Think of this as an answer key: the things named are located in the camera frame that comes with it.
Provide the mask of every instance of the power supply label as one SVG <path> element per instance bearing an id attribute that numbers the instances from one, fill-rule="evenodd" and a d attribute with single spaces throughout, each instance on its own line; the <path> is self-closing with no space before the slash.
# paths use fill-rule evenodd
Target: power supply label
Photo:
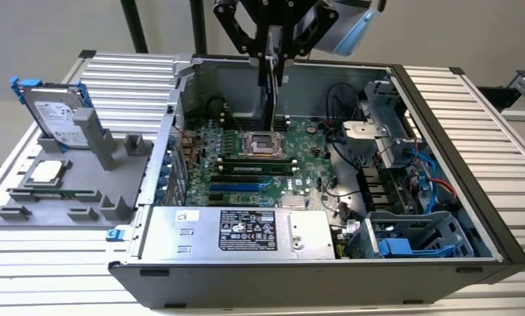
<path id="1" fill-rule="evenodd" d="M 220 249 L 277 251 L 274 211 L 221 211 Z"/>

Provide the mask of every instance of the red cable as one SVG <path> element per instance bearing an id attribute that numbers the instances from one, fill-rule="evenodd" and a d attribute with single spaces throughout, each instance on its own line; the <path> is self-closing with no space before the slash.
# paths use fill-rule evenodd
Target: red cable
<path id="1" fill-rule="evenodd" d="M 441 180 L 441 179 L 429 179 L 432 182 L 440 183 L 441 185 L 444 185 L 446 188 L 449 188 L 452 190 L 454 199 L 457 199 L 457 193 L 456 193 L 456 189 L 454 187 L 450 185 L 450 183 L 448 183 L 446 181 Z"/>

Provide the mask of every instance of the black pcie slot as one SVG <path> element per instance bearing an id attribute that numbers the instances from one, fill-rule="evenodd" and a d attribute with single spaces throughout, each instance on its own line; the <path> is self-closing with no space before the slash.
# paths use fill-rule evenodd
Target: black pcie slot
<path id="1" fill-rule="evenodd" d="M 256 176 L 210 176 L 210 182 L 229 182 L 229 183 L 258 183 Z"/>

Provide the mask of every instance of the blue tab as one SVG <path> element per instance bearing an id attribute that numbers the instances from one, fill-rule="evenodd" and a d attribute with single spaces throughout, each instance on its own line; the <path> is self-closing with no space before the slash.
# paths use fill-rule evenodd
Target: blue tab
<path id="1" fill-rule="evenodd" d="M 123 242 L 124 241 L 124 230 L 109 229 L 107 231 L 107 241 L 108 242 Z"/>
<path id="2" fill-rule="evenodd" d="M 380 242 L 380 253 L 385 256 L 412 256 L 409 239 L 406 238 L 385 238 Z"/>
<path id="3" fill-rule="evenodd" d="M 19 83 L 19 85 L 24 87 L 37 87 L 40 84 L 43 84 L 40 79 L 23 79 Z"/>

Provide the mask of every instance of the black metal bar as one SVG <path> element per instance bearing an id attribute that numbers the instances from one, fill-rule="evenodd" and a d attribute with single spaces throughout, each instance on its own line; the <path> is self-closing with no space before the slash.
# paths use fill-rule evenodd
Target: black metal bar
<path id="1" fill-rule="evenodd" d="M 128 23 L 128 30 L 131 31 L 133 49 L 136 53 L 149 53 L 148 44 L 145 43 L 145 36 L 143 34 L 140 13 L 137 11 L 135 0 L 120 0 L 123 4 L 125 22 Z"/>
<path id="2" fill-rule="evenodd" d="M 206 24 L 204 21 L 204 0 L 190 0 L 192 31 L 196 54 L 206 54 Z"/>

